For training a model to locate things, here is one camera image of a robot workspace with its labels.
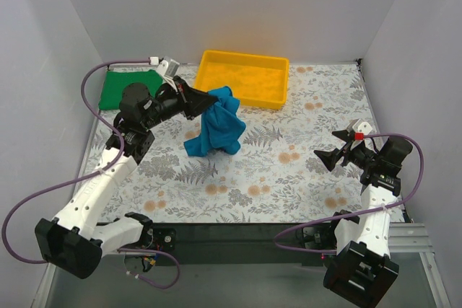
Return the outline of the yellow plastic tray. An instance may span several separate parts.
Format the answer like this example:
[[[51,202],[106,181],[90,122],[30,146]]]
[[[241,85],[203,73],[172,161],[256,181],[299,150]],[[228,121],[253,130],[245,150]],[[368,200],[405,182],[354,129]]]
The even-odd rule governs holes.
[[[194,87],[208,92],[228,86],[242,105],[278,110],[287,101],[288,78],[287,58],[206,50]]]

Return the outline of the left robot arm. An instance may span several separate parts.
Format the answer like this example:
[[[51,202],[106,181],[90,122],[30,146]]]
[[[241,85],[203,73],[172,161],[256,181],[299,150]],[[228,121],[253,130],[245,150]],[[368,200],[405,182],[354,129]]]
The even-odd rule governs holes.
[[[152,250],[156,236],[152,220],[130,212],[100,226],[98,220],[124,180],[139,166],[154,143],[152,128],[177,114],[193,120],[217,102],[217,97],[190,87],[179,76],[150,94],[132,83],[121,94],[114,131],[92,177],[53,217],[35,227],[43,259],[77,278],[89,277],[108,253],[129,246]]]

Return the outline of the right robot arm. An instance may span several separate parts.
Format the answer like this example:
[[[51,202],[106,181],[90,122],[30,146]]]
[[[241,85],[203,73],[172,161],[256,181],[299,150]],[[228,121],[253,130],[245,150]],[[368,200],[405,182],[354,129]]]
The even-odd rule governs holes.
[[[391,260],[388,246],[391,212],[401,192],[398,174],[413,146],[404,138],[391,136],[380,151],[368,149],[361,131],[335,131],[341,149],[315,151],[332,171],[336,163],[353,164],[362,170],[361,202],[366,211],[350,216],[336,214],[327,229],[328,243],[337,249],[328,266],[323,285],[357,307],[376,307],[398,277],[399,266]]]

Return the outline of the blue t shirt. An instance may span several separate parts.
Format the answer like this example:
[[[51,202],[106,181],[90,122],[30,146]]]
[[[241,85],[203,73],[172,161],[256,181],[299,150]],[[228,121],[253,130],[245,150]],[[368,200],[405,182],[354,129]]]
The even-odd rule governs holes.
[[[205,157],[211,150],[220,150],[234,155],[240,150],[239,138],[246,129],[237,116],[240,101],[228,86],[213,89],[209,94],[218,97],[218,101],[201,115],[200,134],[184,142],[186,153],[190,157]]]

